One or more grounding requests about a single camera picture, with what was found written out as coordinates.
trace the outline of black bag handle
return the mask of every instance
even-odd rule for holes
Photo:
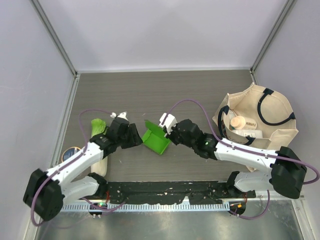
[[[223,114],[223,113],[228,114],[229,109],[230,109],[230,108],[229,108],[228,105],[223,106],[223,107],[220,109],[219,115],[218,115],[218,129],[219,129],[220,136],[221,136],[222,138],[227,138],[227,137],[224,135],[223,131],[222,131],[222,120],[221,120],[221,119],[222,119],[222,114]]]
[[[283,120],[283,121],[281,121],[281,122],[271,123],[271,122],[268,122],[268,121],[265,120],[265,118],[262,116],[262,113],[261,113],[261,104],[262,104],[262,101],[266,98],[267,95],[271,95],[271,94],[273,94],[274,92],[275,92],[275,91],[273,91],[273,90],[271,90],[271,89],[269,89],[269,88],[266,88],[266,89],[263,91],[263,95],[262,95],[262,97],[260,98],[260,100],[259,100],[259,102],[258,102],[257,110],[258,110],[258,115],[259,115],[261,121],[262,121],[264,124],[267,124],[267,125],[269,125],[269,126],[279,126],[279,125],[285,124],[286,122],[290,121],[291,119],[296,119],[296,116],[295,116],[294,112],[292,112],[287,119],[285,119],[285,120]]]
[[[228,114],[229,112],[229,106],[226,105],[226,106],[223,106],[220,111],[219,111],[219,114],[218,114],[218,129],[219,129],[219,133],[221,135],[222,138],[227,138],[227,136],[225,136],[224,132],[222,131],[222,114],[225,113],[225,114]],[[248,142],[243,144],[243,145],[246,145],[246,146],[249,146],[251,145],[254,140],[256,139],[255,137],[251,137],[251,136],[246,136],[245,137],[246,139],[248,139]]]

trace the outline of beige bottle lid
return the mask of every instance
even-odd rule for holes
[[[235,129],[242,129],[246,125],[246,120],[243,116],[236,116],[231,119],[230,125]]]

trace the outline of robotic arm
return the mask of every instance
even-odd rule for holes
[[[166,113],[160,118],[159,126],[163,128],[165,137],[175,145],[182,144],[194,150],[194,153],[205,159],[231,161],[256,168],[254,172],[231,173],[227,181],[227,190],[233,197],[238,197],[248,191],[274,189],[277,193],[298,199],[306,176],[307,168],[293,162],[267,157],[267,155],[282,156],[299,160],[288,147],[279,151],[258,149],[232,142],[223,138],[219,142],[210,133],[203,133],[198,125],[190,119],[177,122],[176,118]],[[246,150],[264,153],[265,157],[246,152]]]
[[[86,168],[114,153],[118,147],[122,149],[132,148],[142,144],[136,125],[130,124],[126,112],[116,116],[106,133],[93,136],[87,143],[87,148],[77,152],[68,160],[59,165],[42,171],[35,170],[29,179],[23,201],[31,207],[35,193],[40,185],[55,171],[70,163],[83,154],[73,164],[68,165],[49,180],[43,187],[35,202],[35,212],[44,220],[53,219],[61,208],[85,196],[103,197],[107,191],[107,181],[96,173],[90,173],[81,180],[71,182]]]

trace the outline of gray floor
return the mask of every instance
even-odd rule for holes
[[[145,133],[144,120],[159,123],[159,118],[174,103],[185,98],[196,99],[213,117],[227,93],[243,91],[252,83],[248,70],[162,71],[81,74],[71,111],[63,149],[84,145],[79,129],[78,114],[85,109],[128,112],[128,119],[136,123],[140,136]],[[201,109],[184,102],[173,115],[178,121],[191,119],[209,133],[210,129]],[[111,118],[97,112],[83,116],[87,135],[90,121]],[[118,149],[108,157],[106,179],[109,181],[201,181],[226,180],[232,171],[246,171],[236,163],[206,160],[182,145],[170,145],[157,155],[144,145]]]
[[[246,216],[266,201],[248,201]],[[87,212],[61,212],[40,227],[36,240],[302,240],[291,201],[271,201],[266,214],[245,220],[226,211],[128,212],[93,219]]]

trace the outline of white perforated rail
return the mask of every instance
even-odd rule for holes
[[[117,207],[117,204],[108,204],[108,208],[112,209]],[[75,202],[65,205],[61,212],[101,212],[100,210],[90,209],[90,205],[87,202]],[[229,211],[229,202],[223,204],[199,204],[190,205],[188,201],[184,201],[181,204],[173,205],[160,205],[160,204],[125,204],[120,207],[117,212],[195,212],[195,211]]]

